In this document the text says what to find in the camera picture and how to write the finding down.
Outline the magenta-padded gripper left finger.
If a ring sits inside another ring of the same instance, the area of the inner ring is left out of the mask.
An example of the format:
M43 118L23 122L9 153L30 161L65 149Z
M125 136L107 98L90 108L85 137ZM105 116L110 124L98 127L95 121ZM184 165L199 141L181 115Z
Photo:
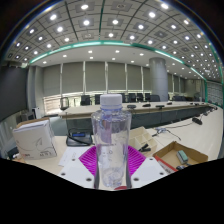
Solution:
M97 174L96 148L68 147L59 165L62 170L58 176L84 188L93 188Z

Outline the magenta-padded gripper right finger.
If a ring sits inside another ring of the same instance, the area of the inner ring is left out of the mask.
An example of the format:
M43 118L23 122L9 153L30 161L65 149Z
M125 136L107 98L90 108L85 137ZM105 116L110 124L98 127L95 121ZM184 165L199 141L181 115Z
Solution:
M145 157L135 148L128 147L126 168L128 188L140 188L165 176L165 170L154 157Z

